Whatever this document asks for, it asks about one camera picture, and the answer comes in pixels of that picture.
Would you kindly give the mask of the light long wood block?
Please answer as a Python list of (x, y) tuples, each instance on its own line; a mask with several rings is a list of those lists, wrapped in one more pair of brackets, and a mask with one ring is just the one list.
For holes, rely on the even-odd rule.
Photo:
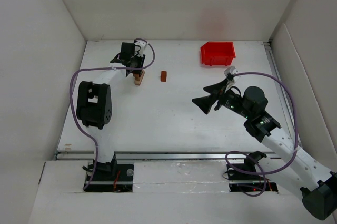
[(145, 75), (145, 72), (144, 72), (144, 71), (142, 71), (140, 74), (135, 74), (135, 73), (133, 73), (134, 84), (140, 86), (141, 83), (142, 83), (142, 81), (143, 81), (144, 75)]

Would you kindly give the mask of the red plastic bin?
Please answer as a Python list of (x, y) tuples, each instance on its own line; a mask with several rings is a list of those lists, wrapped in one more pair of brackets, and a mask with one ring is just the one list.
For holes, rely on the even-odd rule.
[(236, 58), (231, 41), (208, 41), (201, 46), (201, 63), (208, 66), (230, 66)]

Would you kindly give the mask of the reddish short wood block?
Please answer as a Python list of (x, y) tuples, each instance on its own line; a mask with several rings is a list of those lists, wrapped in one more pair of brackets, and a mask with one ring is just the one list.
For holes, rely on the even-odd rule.
[(167, 71), (161, 71), (161, 82), (166, 82), (167, 80)]

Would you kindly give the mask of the reddish arch wood block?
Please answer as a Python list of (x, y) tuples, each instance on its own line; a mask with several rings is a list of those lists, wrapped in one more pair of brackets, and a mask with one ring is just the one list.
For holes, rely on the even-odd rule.
[(141, 70), (141, 71), (134, 71), (134, 72), (133, 72), (134, 79), (135, 79), (136, 81), (142, 80), (142, 79), (143, 79), (144, 73), (145, 73), (144, 70)]

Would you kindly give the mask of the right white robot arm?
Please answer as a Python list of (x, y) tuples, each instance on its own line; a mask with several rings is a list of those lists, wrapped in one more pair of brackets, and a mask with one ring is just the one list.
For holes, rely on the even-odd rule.
[(246, 118), (244, 127), (248, 134), (276, 153), (286, 168), (278, 168), (260, 152), (250, 154), (246, 161), (255, 164), (260, 175), (296, 195), (313, 217), (325, 220), (336, 210), (336, 173), (311, 157), (266, 112), (268, 100), (259, 87), (249, 86), (241, 95), (229, 85), (224, 80), (207, 86), (204, 91), (209, 95), (192, 102), (205, 114), (225, 107)]

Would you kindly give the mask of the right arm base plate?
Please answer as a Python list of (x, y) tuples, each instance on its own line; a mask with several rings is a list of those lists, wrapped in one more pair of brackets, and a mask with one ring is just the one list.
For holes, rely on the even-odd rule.
[[(233, 164), (239, 169), (248, 169), (244, 163)], [(228, 164), (227, 171), (223, 173), (223, 178), (229, 182), (230, 192), (245, 192), (250, 195), (258, 194), (264, 188), (264, 180), (262, 176), (253, 176), (237, 172)], [(267, 179), (265, 192), (279, 192), (277, 184)]]

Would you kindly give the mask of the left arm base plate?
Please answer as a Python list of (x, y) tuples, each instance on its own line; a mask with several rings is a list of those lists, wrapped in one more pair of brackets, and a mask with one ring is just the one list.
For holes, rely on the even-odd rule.
[(118, 164), (116, 171), (113, 173), (103, 172), (96, 169), (92, 181), (91, 178), (92, 164), (89, 165), (90, 169), (83, 167), (86, 171), (86, 178), (84, 183), (85, 192), (114, 192), (124, 193), (133, 191), (133, 164)]

